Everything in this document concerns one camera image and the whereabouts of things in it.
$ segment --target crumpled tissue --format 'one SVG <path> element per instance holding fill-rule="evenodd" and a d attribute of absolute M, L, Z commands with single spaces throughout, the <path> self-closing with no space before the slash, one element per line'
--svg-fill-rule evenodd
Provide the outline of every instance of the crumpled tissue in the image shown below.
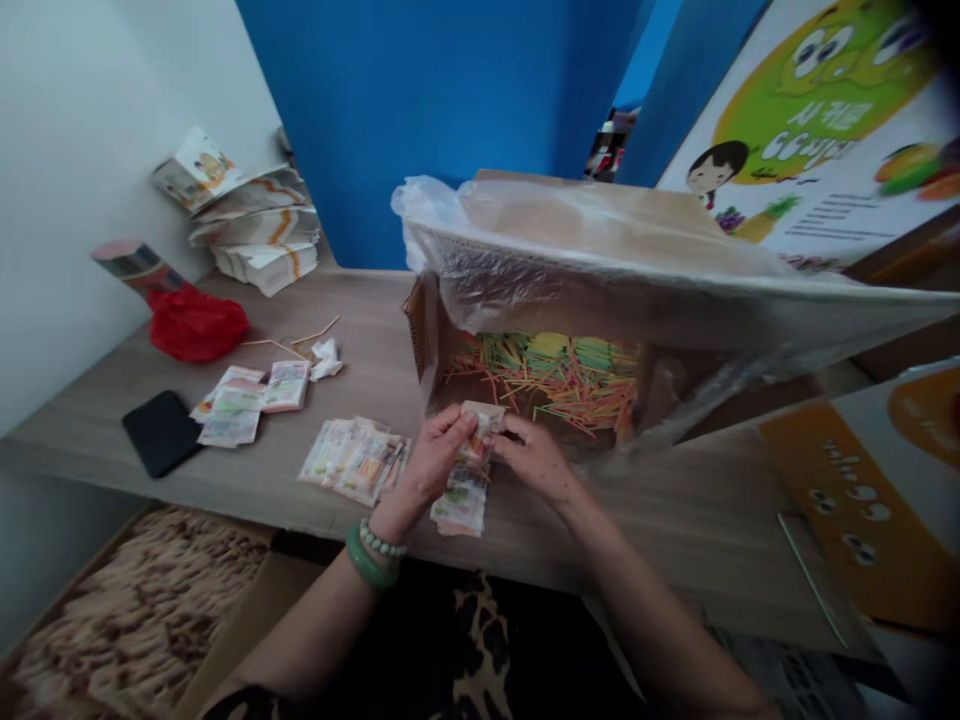
<path fill-rule="evenodd" d="M 314 343 L 310 348 L 317 358 L 317 364 L 310 370 L 310 382 L 316 382 L 320 378 L 336 375 L 343 369 L 343 363 L 338 360 L 337 341 L 333 338 Z"/>

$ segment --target beaded bracelet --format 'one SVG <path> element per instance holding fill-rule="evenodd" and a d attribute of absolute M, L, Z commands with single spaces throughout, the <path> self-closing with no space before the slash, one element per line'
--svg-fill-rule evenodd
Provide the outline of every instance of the beaded bracelet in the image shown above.
<path fill-rule="evenodd" d="M 397 582 L 397 578 L 400 577 L 399 568 L 391 571 L 370 557 L 360 541 L 359 528 L 353 528 L 347 533 L 347 557 L 350 558 L 360 577 L 377 590 L 386 590 L 393 586 Z"/>
<path fill-rule="evenodd" d="M 360 521 L 360 538 L 367 545 L 372 547 L 374 552 L 378 552 L 381 555 L 400 558 L 407 554 L 406 545 L 391 545 L 385 540 L 381 540 L 374 535 L 373 531 L 370 529 L 370 520 L 368 518 L 364 518 Z"/>

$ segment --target red plastic bag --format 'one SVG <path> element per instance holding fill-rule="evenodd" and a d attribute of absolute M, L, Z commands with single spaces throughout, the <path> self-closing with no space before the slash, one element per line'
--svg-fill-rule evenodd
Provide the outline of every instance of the red plastic bag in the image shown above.
<path fill-rule="evenodd" d="M 250 328 L 240 305 L 189 284 L 175 292 L 151 290 L 147 304 L 153 310 L 150 342 L 177 360 L 199 363 L 223 357 Z"/>

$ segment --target finger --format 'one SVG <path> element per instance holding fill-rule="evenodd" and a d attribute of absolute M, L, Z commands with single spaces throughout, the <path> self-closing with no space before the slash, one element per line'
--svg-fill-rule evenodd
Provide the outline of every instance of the finger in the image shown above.
<path fill-rule="evenodd" d="M 460 405 L 451 405 L 443 412 L 430 418 L 428 422 L 434 436 L 439 436 L 445 433 L 447 429 L 457 421 L 457 418 L 460 417 L 460 413 Z"/>
<path fill-rule="evenodd" d="M 516 433 L 527 443 L 536 433 L 540 432 L 540 426 L 519 415 L 510 414 L 504 415 L 503 421 L 500 423 L 500 431 L 503 432 L 504 430 Z"/>
<path fill-rule="evenodd" d="M 463 413 L 443 435 L 443 441 L 454 449 L 460 447 L 463 441 L 470 437 L 470 433 L 477 429 L 477 416 L 473 413 Z"/>
<path fill-rule="evenodd" d="M 503 435 L 494 435 L 491 438 L 490 446 L 497 455 L 504 459 L 507 465 L 516 470 L 516 464 L 522 457 L 520 445 L 513 440 L 508 440 Z"/>

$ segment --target pineapple illustration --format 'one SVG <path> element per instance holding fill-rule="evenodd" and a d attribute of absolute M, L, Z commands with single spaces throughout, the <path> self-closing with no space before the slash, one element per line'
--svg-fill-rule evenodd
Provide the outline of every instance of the pineapple illustration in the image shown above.
<path fill-rule="evenodd" d="M 777 224 L 777 220 L 799 204 L 800 198 L 796 195 L 782 197 L 767 205 L 767 208 L 763 212 L 744 220 L 740 226 L 733 231 L 733 235 L 747 242 L 762 243 L 764 238 L 773 232 L 773 227 Z"/>

